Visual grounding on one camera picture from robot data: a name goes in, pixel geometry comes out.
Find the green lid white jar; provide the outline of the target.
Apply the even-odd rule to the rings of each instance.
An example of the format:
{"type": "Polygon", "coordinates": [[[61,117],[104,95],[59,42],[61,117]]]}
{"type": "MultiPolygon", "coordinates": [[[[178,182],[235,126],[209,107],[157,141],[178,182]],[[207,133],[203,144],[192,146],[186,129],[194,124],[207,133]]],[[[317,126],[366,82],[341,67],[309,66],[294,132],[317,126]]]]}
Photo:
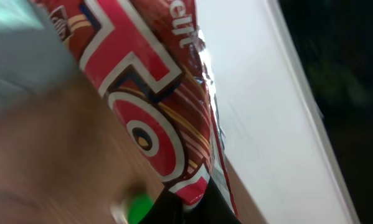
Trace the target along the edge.
{"type": "Polygon", "coordinates": [[[132,192],[113,202],[110,212],[117,224],[138,224],[153,207],[152,198],[145,192],[132,192]]]}

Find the red Top chocolate bar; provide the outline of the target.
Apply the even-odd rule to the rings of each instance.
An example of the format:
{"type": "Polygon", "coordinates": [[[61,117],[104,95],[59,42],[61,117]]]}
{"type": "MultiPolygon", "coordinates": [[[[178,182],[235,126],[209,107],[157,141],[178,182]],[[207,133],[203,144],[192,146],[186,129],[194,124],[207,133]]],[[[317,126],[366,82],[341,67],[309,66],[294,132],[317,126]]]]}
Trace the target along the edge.
{"type": "Polygon", "coordinates": [[[43,0],[62,42],[187,211],[237,217],[193,0],[43,0]]]}

